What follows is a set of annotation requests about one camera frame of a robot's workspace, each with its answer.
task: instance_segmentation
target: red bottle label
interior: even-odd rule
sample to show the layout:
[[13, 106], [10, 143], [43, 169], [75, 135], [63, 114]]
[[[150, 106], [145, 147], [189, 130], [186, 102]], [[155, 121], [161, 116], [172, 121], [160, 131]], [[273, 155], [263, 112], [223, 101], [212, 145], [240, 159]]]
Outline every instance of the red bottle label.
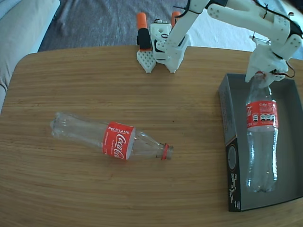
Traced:
[[278, 127], [278, 113], [276, 102], [259, 101], [246, 106], [247, 128], [255, 126]]
[[103, 153], [112, 157], [126, 159], [126, 152], [134, 127], [111, 122], [103, 138]]

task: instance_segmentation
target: coca-cola logo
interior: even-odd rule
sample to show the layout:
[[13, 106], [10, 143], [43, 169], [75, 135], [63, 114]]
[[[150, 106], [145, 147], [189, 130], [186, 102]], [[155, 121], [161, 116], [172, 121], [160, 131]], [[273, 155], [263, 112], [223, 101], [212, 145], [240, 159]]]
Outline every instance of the coca-cola logo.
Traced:
[[249, 106], [249, 105], [246, 107], [246, 112], [247, 112], [248, 117], [251, 116], [251, 108], [252, 108], [252, 106]]
[[117, 158], [124, 158], [124, 155], [122, 153], [123, 150], [123, 144], [126, 144], [126, 139], [123, 135], [118, 134], [116, 136], [116, 142], [115, 142], [115, 147], [114, 147], [114, 156]]

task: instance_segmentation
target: red bottle cap ring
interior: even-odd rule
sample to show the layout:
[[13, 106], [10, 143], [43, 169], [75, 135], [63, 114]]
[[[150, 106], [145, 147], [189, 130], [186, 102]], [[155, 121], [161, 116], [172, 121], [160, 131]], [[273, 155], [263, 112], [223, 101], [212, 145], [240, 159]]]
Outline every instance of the red bottle cap ring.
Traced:
[[169, 148], [169, 145], [166, 143], [166, 144], [164, 145], [164, 150], [163, 150], [163, 154], [162, 154], [161, 160], [166, 159], [166, 154], [167, 154], [168, 148]]

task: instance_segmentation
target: coca-cola bottle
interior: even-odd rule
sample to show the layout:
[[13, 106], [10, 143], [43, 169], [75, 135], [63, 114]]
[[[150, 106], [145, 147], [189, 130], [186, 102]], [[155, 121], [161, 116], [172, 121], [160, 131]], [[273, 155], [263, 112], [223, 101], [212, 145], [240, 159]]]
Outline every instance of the coca-cola bottle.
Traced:
[[120, 159], [127, 160], [131, 156], [171, 159], [173, 153], [172, 146], [158, 143], [133, 126], [116, 122], [94, 121], [57, 112], [51, 128], [55, 138], [80, 142]]
[[265, 75], [257, 72], [252, 79], [246, 102], [249, 168], [246, 185], [250, 192], [271, 192], [277, 181], [276, 145], [278, 117]]

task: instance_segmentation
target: bottle neck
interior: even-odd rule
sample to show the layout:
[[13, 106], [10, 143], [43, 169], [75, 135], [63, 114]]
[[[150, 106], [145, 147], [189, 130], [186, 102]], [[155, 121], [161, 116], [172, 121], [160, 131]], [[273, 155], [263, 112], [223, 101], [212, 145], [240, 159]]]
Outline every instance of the bottle neck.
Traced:
[[250, 87], [249, 102], [255, 101], [272, 101], [271, 89], [269, 86], [265, 86], [265, 74], [256, 73], [252, 79]]

